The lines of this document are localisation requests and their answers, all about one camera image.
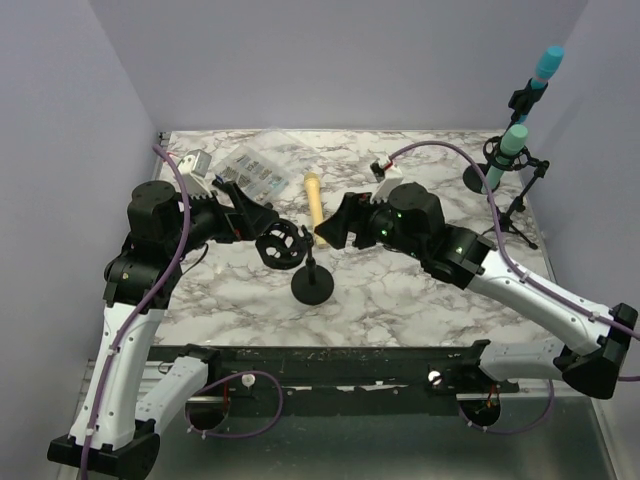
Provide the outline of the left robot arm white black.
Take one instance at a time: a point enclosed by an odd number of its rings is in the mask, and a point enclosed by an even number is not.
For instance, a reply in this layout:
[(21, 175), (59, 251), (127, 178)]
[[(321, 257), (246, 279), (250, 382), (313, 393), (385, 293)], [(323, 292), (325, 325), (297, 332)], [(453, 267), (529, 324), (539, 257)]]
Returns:
[(221, 186), (229, 206), (191, 198), (165, 181), (137, 186), (127, 208), (130, 232), (105, 270), (104, 323), (94, 372), (70, 431), (51, 441), (47, 458), (118, 479), (144, 479), (161, 435), (188, 397), (214, 393), (222, 380), (215, 356), (189, 349), (145, 396), (148, 354), (183, 272), (181, 259), (210, 241), (254, 241), (279, 218), (234, 183)]

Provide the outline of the black shock mount desk stand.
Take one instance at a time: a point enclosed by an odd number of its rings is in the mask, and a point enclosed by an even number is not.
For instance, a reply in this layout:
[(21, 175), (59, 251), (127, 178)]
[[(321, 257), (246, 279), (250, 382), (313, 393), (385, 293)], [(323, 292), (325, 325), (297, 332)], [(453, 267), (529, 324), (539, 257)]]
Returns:
[(278, 220), (257, 238), (255, 246), (267, 267), (274, 270), (296, 268), (290, 288), (299, 303), (318, 306), (331, 297), (333, 276), (317, 264), (313, 256), (313, 236), (305, 226), (299, 229), (291, 221)]

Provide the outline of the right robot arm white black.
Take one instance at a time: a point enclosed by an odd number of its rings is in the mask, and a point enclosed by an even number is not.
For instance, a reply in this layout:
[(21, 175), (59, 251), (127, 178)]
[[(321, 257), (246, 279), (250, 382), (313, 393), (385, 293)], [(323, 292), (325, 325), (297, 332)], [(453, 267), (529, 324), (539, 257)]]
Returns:
[(460, 379), (480, 392), (495, 382), (561, 380), (597, 399), (612, 398), (638, 313), (626, 304), (586, 300), (516, 265), (486, 237), (446, 222), (439, 198), (417, 183), (394, 188), (387, 200), (347, 193), (337, 211), (315, 227), (331, 247), (381, 244), (419, 261), (432, 278), (493, 299), (551, 333), (529, 344), (482, 345), (464, 362)]

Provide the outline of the cream yellow microphone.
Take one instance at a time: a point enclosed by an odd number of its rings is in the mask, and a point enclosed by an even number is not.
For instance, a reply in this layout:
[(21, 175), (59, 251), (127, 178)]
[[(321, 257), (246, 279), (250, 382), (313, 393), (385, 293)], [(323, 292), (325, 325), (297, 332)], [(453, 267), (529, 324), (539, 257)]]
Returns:
[(306, 173), (304, 175), (304, 187), (313, 225), (312, 230), (315, 230), (324, 221), (319, 176), (314, 172)]

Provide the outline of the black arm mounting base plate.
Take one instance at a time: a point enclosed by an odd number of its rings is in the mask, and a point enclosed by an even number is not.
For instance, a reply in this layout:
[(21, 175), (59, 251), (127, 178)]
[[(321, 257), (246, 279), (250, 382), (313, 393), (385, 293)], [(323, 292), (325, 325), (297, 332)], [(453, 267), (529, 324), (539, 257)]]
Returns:
[(470, 347), (154, 346), (151, 361), (192, 355), (220, 384), (190, 401), (199, 414), (234, 418), (455, 415), (458, 398), (483, 399), (517, 385), (479, 368), (485, 342)]

